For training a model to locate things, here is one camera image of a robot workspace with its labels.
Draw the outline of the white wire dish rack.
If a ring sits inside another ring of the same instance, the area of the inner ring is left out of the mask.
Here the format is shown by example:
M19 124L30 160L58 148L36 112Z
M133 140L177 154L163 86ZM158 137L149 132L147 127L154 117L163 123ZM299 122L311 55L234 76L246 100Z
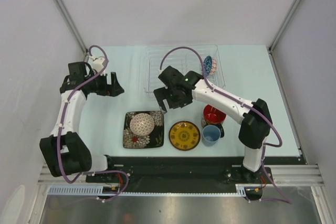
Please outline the white wire dish rack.
M226 83L222 72L218 47L216 45L190 45L189 47L197 51L202 60L207 56L216 59L218 64L217 72L213 76L207 76L207 79L218 87L224 88ZM175 48L175 46L148 46L145 49L144 58L146 59L146 74L144 92L150 99L155 98L153 90L163 86L163 83L158 79L160 66L162 66L162 68L172 66L183 75L191 70L200 74L202 73L202 67L198 57L195 53L187 49L179 49L172 52L164 62L161 63L166 53L173 48Z

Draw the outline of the blue white patterned bowl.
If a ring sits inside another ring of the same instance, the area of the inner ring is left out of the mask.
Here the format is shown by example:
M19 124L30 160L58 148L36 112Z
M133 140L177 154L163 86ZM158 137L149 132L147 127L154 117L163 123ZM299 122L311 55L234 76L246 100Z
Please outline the blue white patterned bowl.
M206 76L213 75L213 69L215 67L215 61L211 56L207 56L203 60L203 66L204 66L204 71L205 71Z

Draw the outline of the red white patterned bowl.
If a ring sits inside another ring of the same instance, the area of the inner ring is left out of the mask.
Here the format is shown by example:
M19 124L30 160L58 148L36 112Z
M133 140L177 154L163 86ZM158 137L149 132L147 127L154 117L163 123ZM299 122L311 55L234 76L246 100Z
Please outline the red white patterned bowl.
M211 67L211 71L209 73L210 76L213 76L216 72L217 72L217 69L218 69L218 64L217 64L217 61L216 59L212 59L212 67Z

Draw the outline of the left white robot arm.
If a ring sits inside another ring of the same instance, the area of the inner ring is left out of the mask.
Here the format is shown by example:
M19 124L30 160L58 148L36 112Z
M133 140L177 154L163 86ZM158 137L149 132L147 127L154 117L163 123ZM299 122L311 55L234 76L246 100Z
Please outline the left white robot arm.
M69 73L60 87L61 106L55 127L42 138L40 150L52 176L97 173L105 182L115 178L116 169L105 155L92 155L79 135L83 107L91 93L116 97L124 93L117 74L98 74L102 67L86 62L68 65Z

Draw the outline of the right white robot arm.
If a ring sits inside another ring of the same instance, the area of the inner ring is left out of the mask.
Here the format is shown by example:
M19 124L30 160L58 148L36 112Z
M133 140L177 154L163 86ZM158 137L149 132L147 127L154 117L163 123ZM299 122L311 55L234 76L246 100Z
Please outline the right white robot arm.
M243 179L254 183L261 177L262 146L270 133L271 117L267 103L253 102L231 94L195 71L181 74L168 66L158 79L164 87L153 91L160 110L183 108L194 100L218 109L240 125L238 139L245 146Z

